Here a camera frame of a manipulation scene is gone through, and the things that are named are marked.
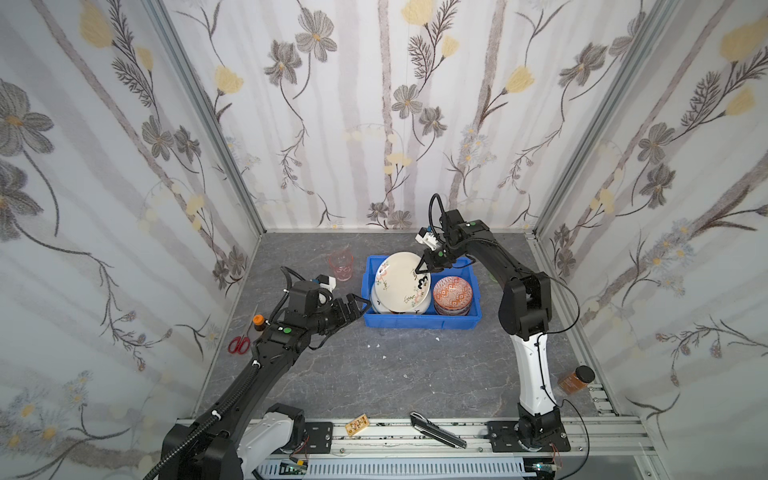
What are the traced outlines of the cream plate underneath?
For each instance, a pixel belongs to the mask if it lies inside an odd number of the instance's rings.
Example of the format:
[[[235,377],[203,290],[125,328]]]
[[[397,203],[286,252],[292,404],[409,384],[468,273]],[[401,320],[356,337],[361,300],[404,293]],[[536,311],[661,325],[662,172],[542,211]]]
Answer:
[[[417,275],[421,257],[411,252],[388,256],[378,267],[372,289],[392,311],[409,311],[431,296],[431,274]]]

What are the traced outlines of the orange blue patterned bowl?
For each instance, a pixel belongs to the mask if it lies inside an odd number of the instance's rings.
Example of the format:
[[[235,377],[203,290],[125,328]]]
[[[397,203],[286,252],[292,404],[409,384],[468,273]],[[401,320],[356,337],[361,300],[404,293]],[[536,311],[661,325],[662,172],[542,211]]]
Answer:
[[[459,276],[439,279],[432,290],[435,311],[443,316],[464,316],[472,305],[474,291],[471,284]]]

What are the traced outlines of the pink transparent cup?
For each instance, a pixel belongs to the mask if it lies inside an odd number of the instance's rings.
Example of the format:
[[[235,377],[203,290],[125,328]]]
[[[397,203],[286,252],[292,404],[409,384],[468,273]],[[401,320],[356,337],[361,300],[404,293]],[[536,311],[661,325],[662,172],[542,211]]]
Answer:
[[[354,256],[349,248],[332,251],[327,257],[333,276],[338,282],[352,278],[354,272]]]

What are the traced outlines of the watermelon pattern plate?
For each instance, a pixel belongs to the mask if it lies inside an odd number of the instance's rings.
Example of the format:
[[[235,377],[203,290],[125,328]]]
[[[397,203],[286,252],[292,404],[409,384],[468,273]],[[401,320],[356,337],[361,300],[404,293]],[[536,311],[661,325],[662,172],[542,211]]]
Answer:
[[[432,297],[426,296],[423,301],[417,305],[414,309],[411,309],[409,311],[392,311],[389,308],[387,308],[379,299],[376,291],[374,289],[370,292],[370,300],[372,303],[372,308],[377,314],[384,314],[384,315],[422,315],[427,312],[431,305]]]

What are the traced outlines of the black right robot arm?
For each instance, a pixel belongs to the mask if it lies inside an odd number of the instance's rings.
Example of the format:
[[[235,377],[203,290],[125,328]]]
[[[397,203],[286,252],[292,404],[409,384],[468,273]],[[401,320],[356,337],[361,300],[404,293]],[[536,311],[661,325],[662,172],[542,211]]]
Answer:
[[[440,273],[466,257],[491,273],[502,289],[498,319],[512,339],[519,374],[517,441],[531,452],[546,447],[569,451],[546,358],[552,279],[517,260],[483,221],[466,220],[459,210],[447,210],[439,194],[432,195],[429,205],[428,226],[416,236],[425,250],[415,272]]]

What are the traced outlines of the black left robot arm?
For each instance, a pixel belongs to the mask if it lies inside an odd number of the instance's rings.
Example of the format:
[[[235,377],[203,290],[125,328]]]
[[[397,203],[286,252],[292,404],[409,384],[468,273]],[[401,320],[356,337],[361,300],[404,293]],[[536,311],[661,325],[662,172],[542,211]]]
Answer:
[[[210,408],[189,425],[173,426],[146,479],[243,479],[246,460],[238,451],[256,407],[314,336],[329,339],[371,308],[354,293],[336,297],[330,276],[308,280],[289,267],[280,270],[286,280],[283,296],[264,332],[249,344],[251,359]]]

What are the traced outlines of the blue plastic bin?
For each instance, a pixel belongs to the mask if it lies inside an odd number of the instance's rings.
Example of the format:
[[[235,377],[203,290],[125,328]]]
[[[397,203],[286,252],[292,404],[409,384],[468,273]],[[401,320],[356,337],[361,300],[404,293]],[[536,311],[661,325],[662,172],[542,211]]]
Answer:
[[[383,329],[437,329],[437,330],[472,330],[482,319],[481,292],[478,278],[470,261],[459,258],[452,268],[431,275],[432,284],[446,277],[457,276],[464,279],[472,289],[472,300],[468,312],[463,316],[440,315],[433,305],[422,314],[378,313],[373,308],[363,318],[370,328]]]

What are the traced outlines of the brown bottle orange cap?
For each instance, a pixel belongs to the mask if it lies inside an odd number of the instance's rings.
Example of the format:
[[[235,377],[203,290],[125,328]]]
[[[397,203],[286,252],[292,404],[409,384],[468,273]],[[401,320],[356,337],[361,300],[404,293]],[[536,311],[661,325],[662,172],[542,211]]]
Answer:
[[[267,319],[261,314],[255,314],[252,318],[252,327],[256,332],[262,332],[269,326]]]

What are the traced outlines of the red scissors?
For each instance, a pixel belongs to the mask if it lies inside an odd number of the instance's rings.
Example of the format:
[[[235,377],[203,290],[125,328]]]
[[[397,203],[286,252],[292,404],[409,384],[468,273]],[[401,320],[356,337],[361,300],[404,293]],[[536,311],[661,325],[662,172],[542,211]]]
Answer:
[[[245,323],[243,331],[236,335],[228,344],[227,346],[227,352],[232,355],[245,355],[251,344],[251,340],[249,337],[250,330],[254,325],[254,318],[258,315],[258,307],[255,307],[252,314],[248,317],[247,322]]]

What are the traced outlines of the small wooden block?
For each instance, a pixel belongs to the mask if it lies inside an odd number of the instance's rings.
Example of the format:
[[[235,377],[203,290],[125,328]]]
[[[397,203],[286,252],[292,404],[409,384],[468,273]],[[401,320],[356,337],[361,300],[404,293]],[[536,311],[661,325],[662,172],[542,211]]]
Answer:
[[[366,414],[362,414],[345,424],[347,436],[355,436],[370,426],[370,420]]]

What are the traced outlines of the black folding tool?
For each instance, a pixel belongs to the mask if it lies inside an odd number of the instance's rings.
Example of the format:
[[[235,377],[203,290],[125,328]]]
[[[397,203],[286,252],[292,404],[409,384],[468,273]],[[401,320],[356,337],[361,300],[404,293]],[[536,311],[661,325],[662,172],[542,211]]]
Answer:
[[[467,442],[464,439],[436,425],[421,413],[412,411],[409,418],[411,426],[423,436],[454,449],[467,448]]]

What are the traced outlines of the brown bottle black cap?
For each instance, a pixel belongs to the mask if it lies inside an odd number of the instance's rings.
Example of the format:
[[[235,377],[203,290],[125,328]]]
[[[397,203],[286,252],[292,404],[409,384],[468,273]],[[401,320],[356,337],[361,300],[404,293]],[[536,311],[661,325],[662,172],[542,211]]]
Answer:
[[[566,394],[571,395],[585,389],[596,378],[595,371],[588,365],[579,365],[571,373],[558,381],[558,386]]]

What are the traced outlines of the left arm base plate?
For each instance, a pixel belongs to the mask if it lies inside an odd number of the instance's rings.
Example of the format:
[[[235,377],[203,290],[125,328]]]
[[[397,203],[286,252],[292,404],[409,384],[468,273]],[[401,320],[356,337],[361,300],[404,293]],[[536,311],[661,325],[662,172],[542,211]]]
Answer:
[[[304,438],[295,454],[329,454],[332,448],[334,424],[332,422],[308,422],[305,424]]]

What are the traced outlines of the aluminium rail frame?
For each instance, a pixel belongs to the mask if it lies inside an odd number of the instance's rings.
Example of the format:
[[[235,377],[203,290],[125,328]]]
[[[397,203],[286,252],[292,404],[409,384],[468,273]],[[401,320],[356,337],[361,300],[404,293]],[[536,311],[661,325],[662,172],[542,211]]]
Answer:
[[[427,438],[408,419],[373,419],[355,436],[347,436],[343,420],[292,419],[268,413],[250,423],[238,453],[246,460],[245,477],[265,461],[288,460],[306,468],[316,459],[410,459],[410,458],[516,458],[535,479],[665,479],[667,473],[643,425],[633,417],[567,418],[564,421],[569,452],[494,453],[487,438],[489,421],[510,419],[436,419],[433,423],[467,442],[454,449]],[[308,422],[334,424],[329,454],[299,455],[294,451],[304,438]]]

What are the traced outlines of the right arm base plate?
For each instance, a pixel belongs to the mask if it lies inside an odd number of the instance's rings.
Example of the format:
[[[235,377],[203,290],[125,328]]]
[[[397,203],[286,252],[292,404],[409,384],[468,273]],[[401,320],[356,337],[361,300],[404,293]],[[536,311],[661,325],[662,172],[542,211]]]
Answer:
[[[486,427],[487,438],[494,453],[554,453],[571,450],[568,435],[562,426],[549,428],[523,420],[489,421]]]

